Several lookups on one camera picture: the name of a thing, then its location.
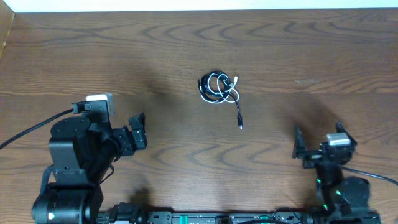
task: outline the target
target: brown wooden surface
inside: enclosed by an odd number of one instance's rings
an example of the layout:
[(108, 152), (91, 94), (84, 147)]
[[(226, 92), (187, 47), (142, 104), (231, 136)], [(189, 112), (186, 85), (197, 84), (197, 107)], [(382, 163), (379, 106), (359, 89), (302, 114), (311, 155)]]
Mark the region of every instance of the brown wooden surface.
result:
[(3, 0), (0, 0), (0, 60), (2, 52), (6, 46), (7, 36), (11, 28), (13, 19), (14, 12), (7, 6), (7, 4)]
[[(147, 116), (148, 148), (115, 163), (103, 209), (316, 204), (315, 171), (291, 159), (339, 119), (358, 140), (348, 164), (398, 179), (398, 10), (17, 14), (0, 64), (0, 140), (92, 93), (113, 92), (114, 127)], [(211, 105), (197, 79), (238, 75), (235, 105)], [(51, 125), (0, 152), (0, 222), (30, 223), (50, 163)], [(398, 188), (368, 178), (370, 206), (398, 218)]]

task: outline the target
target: wooden edge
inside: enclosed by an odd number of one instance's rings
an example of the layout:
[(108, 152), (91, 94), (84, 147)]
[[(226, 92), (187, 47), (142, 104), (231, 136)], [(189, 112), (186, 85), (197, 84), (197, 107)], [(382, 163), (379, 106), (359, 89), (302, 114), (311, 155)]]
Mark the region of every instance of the wooden edge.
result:
[(10, 33), (11, 25), (14, 20), (15, 13), (8, 5), (0, 0), (0, 61), (2, 53), (7, 44), (7, 37)]

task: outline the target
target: table surface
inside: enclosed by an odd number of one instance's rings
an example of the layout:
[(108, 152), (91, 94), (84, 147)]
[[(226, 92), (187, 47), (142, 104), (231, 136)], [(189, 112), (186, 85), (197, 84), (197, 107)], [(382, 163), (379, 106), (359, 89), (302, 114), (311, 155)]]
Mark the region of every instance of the table surface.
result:
[[(358, 140), (348, 167), (398, 179), (398, 10), (16, 14), (0, 63), (0, 141), (114, 93), (113, 127), (145, 112), (148, 147), (114, 166), (102, 209), (119, 202), (175, 210), (316, 205), (315, 170), (291, 158), (342, 121)], [(238, 76), (236, 107), (202, 100), (197, 80)], [(0, 222), (32, 223), (52, 160), (51, 124), (0, 152)], [(368, 178), (370, 207), (398, 218), (398, 188)]]

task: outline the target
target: light brown wood panel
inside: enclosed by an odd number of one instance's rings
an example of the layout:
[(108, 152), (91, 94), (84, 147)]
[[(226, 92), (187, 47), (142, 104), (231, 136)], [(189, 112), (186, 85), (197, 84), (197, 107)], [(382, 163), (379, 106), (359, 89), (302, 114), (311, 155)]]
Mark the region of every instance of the light brown wood panel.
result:
[[(349, 167), (398, 179), (396, 9), (17, 14), (0, 63), (0, 141), (85, 95), (115, 94), (114, 127), (145, 112), (149, 145), (115, 163), (103, 209), (316, 204), (315, 171), (291, 159), (294, 127), (316, 147), (337, 120), (358, 140)], [(202, 100), (212, 69), (239, 76), (235, 105)], [(51, 125), (0, 152), (1, 223), (31, 223)], [(398, 218), (398, 189), (368, 179)]]
[(7, 44), (7, 37), (13, 19), (14, 12), (3, 0), (0, 0), (0, 60), (2, 57), (2, 52)]

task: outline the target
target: white wall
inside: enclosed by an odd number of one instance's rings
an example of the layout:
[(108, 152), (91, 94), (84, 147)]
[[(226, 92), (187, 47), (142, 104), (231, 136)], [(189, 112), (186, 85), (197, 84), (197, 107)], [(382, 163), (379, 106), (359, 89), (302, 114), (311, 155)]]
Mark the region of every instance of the white wall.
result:
[(398, 0), (4, 0), (14, 12), (398, 7)]

